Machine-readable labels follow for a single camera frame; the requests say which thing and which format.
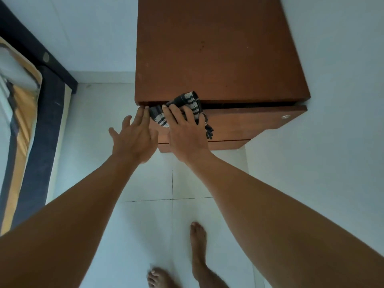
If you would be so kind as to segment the person's left foot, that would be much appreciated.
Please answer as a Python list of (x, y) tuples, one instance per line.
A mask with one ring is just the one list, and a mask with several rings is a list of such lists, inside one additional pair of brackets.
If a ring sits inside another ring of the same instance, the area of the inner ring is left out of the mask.
[(166, 270), (159, 267), (148, 272), (147, 283), (149, 288), (181, 288)]

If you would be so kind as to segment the person's right leg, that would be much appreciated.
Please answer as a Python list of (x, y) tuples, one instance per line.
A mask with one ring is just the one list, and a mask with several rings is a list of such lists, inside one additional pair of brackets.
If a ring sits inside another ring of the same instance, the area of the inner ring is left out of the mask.
[(190, 225), (192, 273), (200, 288), (229, 288), (206, 264), (207, 233), (198, 222)]

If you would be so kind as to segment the person's left hand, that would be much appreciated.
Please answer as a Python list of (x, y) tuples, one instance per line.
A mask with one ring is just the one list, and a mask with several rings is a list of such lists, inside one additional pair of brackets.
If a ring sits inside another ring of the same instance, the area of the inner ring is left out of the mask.
[(132, 165), (146, 163), (157, 149), (151, 144), (149, 133), (149, 107), (145, 106), (143, 125), (132, 126), (132, 116), (126, 116), (119, 132), (120, 142), (113, 142), (112, 157), (129, 162)]

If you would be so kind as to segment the black bed frame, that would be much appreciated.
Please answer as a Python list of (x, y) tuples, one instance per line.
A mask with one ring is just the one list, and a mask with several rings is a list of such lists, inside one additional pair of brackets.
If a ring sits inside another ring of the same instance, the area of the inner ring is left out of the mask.
[(8, 6), (0, 0), (0, 37), (36, 66), (45, 66), (54, 72), (75, 94), (78, 82), (43, 46), (43, 44), (20, 22)]

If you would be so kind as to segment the black white striped cloth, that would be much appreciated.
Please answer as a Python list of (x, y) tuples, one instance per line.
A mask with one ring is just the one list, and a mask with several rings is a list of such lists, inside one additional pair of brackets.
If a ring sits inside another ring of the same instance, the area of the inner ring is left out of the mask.
[[(167, 107), (169, 107), (172, 104), (176, 105), (181, 110), (184, 118), (186, 118), (186, 115), (183, 112), (182, 107), (186, 106), (186, 107), (190, 108), (194, 114), (194, 119), (195, 119), (195, 122), (197, 124), (199, 123), (200, 115), (203, 115), (204, 119), (205, 119), (206, 137), (209, 140), (213, 139), (214, 129), (210, 125), (208, 125), (208, 118), (207, 118), (207, 116), (206, 116), (206, 114), (202, 108), (202, 104), (201, 104), (199, 97), (195, 91), (181, 94), (180, 96), (177, 96), (173, 100), (165, 103), (165, 105)], [(166, 120), (166, 117), (164, 115), (164, 112), (162, 110), (162, 104), (150, 107), (149, 108), (149, 115), (150, 115), (151, 119), (156, 124), (158, 124), (162, 127), (169, 127), (167, 120)]]

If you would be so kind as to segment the brown wooden drawer with knob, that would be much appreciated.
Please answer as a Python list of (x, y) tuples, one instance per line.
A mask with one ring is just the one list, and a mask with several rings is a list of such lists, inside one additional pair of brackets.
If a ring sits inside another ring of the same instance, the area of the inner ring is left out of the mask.
[(208, 141), (251, 140), (265, 130), (279, 129), (307, 111), (307, 107), (248, 107), (204, 110), (213, 139)]

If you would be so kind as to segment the person's left forearm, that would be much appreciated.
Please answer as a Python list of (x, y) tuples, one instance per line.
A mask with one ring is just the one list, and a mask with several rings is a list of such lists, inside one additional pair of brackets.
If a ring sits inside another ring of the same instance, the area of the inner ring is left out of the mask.
[(146, 160), (111, 155), (0, 237), (0, 288), (79, 288), (129, 178)]

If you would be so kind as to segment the brown wooden cabinet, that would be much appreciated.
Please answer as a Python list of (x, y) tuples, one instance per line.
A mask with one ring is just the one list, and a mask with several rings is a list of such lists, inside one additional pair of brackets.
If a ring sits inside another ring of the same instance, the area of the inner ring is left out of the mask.
[(280, 0), (138, 0), (135, 102), (203, 110), (310, 99)]

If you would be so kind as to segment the person's right hand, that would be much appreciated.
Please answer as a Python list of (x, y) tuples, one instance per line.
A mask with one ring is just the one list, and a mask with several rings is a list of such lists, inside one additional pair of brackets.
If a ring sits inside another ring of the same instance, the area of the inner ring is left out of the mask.
[[(169, 124), (169, 107), (162, 105), (162, 110)], [(177, 159), (190, 166), (209, 153), (205, 119), (200, 115), (197, 124), (190, 108), (183, 106), (182, 110), (186, 115), (187, 123), (181, 126), (169, 126), (169, 144)]]

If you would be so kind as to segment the person's right forearm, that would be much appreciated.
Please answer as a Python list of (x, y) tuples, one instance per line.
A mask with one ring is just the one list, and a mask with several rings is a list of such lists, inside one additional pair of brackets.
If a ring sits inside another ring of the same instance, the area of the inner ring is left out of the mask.
[(384, 288), (384, 257), (328, 218), (208, 150), (180, 160), (273, 288)]

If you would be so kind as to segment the brown wooden drawer without knob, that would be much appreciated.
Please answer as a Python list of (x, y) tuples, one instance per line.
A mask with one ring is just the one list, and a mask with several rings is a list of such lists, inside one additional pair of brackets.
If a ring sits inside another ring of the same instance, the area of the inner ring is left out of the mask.
[[(247, 144), (250, 140), (225, 140), (225, 141), (209, 141), (209, 150), (236, 150)], [(158, 149), (161, 153), (171, 153), (169, 144), (159, 144)]]

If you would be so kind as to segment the dark blue mattress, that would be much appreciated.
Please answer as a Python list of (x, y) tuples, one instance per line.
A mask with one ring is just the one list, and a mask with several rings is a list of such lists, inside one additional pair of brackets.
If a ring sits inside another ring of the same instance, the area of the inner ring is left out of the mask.
[(11, 230), (52, 200), (72, 95), (69, 86), (49, 68), (38, 66), (37, 69), (43, 82), (35, 134)]

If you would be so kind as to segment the yellow white patterned bedsheet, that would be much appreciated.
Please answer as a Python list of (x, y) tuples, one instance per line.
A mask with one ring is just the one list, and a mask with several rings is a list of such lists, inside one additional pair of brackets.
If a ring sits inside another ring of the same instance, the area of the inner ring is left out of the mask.
[(0, 236), (15, 219), (42, 82), (37, 67), (0, 37)]

